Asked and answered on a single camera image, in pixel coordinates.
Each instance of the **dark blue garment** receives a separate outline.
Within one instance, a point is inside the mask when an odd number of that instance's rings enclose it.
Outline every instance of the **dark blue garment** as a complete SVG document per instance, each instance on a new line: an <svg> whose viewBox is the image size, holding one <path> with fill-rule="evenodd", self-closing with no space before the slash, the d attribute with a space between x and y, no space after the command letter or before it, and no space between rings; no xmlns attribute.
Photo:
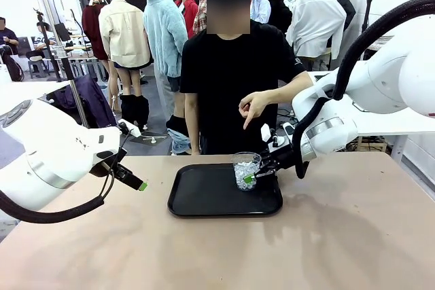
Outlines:
<svg viewBox="0 0 435 290"><path fill-rule="evenodd" d="M92 128L103 128L116 126L116 120L112 113L109 103L107 103L99 85L89 75L80 76L74 79L77 91L79 92L82 102L85 104L86 118L92 120ZM53 92L55 97L55 106L59 109L68 110L77 109L71 86Z"/></svg>

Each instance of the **clear plastic cup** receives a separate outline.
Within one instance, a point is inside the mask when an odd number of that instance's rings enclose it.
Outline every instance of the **clear plastic cup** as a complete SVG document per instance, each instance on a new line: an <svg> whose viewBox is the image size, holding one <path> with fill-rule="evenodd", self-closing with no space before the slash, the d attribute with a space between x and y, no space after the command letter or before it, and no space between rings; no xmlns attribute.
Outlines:
<svg viewBox="0 0 435 290"><path fill-rule="evenodd" d="M232 156L237 188L249 191L256 187L254 173L260 170L260 163L261 156L256 153L239 152Z"/></svg>

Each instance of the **pole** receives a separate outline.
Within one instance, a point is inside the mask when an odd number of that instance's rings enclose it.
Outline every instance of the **pole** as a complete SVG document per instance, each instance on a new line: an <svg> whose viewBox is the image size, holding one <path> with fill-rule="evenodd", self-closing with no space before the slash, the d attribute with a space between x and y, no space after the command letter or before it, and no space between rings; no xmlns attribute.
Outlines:
<svg viewBox="0 0 435 290"><path fill-rule="evenodd" d="M54 18L53 18L52 10L50 8L50 4L48 3L48 0L42 0L42 1L43 1L43 5L45 6L46 11L47 11L48 21L50 22L51 26L53 26L53 28L54 28ZM57 42L58 46L62 47L62 41L60 40L56 29L53 29L53 33L54 33L54 37L56 38L56 42ZM58 51L58 58L61 58L61 60L62 60L63 68L64 68L65 73L67 75L67 79L69 80L69 85L71 86L71 91L72 91L73 96L74 96L75 105L77 106L77 110L79 111L80 119L82 120L82 125L89 128L88 121L86 120L86 114L84 113L84 110L83 110L82 100L80 100L80 95L77 91L77 88L75 87L74 75L73 75L73 72L71 70L71 65L69 64L69 61L67 58L67 53L65 51Z"/></svg>
<svg viewBox="0 0 435 290"><path fill-rule="evenodd" d="M60 78L60 75L59 75L59 66L57 65L57 61L56 61L56 59L54 59L54 56L53 56L52 51L50 49L50 40L48 39L48 36L47 36L47 30L46 30L44 21L42 20L43 14L39 11L36 11L36 12L37 12L37 17L38 17L38 21L39 21L39 26L41 27L43 39L47 45L48 55L50 56L50 60L52 61L52 64L53 64L54 73L56 74L56 79L57 79L57 81L62 81L62 79Z"/></svg>

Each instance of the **black shorts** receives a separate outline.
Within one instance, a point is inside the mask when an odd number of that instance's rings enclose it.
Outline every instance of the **black shorts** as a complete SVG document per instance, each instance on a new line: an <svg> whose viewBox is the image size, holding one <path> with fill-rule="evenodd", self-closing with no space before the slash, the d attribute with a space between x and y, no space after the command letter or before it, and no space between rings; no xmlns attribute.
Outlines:
<svg viewBox="0 0 435 290"><path fill-rule="evenodd" d="M115 66L115 68L128 69L129 71L140 71L142 68L147 67L147 64L139 66L139 67L123 67L123 66L119 65L117 62L114 62L114 66Z"/></svg>
<svg viewBox="0 0 435 290"><path fill-rule="evenodd" d="M172 92L179 92L179 85L181 82L181 77L169 77L168 76L168 82L169 82L169 85L171 86Z"/></svg>

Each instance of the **beige jacket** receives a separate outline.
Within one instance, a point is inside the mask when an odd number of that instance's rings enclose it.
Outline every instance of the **beige jacket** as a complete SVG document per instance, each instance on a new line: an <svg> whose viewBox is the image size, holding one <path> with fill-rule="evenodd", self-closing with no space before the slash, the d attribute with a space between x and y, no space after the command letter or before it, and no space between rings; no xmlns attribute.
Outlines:
<svg viewBox="0 0 435 290"><path fill-rule="evenodd" d="M142 18L143 12L125 0L112 0L110 5L101 9L101 38L110 60L129 68L150 61Z"/></svg>

